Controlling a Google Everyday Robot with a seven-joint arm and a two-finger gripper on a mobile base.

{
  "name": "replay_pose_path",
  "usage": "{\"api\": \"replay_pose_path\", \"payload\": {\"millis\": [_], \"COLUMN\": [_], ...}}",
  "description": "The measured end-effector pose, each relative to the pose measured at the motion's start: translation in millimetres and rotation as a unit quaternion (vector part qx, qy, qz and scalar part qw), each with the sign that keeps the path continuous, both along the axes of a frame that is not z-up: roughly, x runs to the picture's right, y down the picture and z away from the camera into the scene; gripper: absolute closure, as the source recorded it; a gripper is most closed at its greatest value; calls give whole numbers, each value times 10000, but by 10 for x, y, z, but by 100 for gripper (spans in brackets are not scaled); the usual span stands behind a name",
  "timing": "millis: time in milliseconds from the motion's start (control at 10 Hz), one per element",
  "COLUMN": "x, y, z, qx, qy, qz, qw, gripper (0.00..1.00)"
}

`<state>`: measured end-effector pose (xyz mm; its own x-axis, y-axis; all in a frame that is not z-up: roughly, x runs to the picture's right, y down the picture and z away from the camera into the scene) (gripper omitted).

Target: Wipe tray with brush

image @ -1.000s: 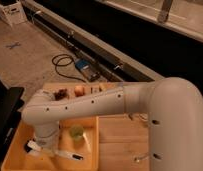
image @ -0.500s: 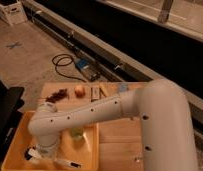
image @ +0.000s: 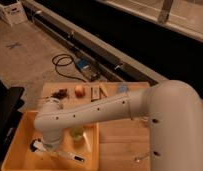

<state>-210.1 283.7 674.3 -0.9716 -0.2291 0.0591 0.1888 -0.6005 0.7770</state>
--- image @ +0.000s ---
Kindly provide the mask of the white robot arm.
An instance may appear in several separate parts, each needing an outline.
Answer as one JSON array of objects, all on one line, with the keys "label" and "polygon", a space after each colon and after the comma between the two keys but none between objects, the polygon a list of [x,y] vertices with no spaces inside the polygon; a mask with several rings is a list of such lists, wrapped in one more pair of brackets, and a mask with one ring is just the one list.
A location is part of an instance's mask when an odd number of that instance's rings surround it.
[{"label": "white robot arm", "polygon": [[37,113],[34,127],[46,145],[57,147],[63,130],[75,125],[149,117],[151,171],[203,171],[203,105],[189,84],[168,80],[72,109],[54,100]]}]

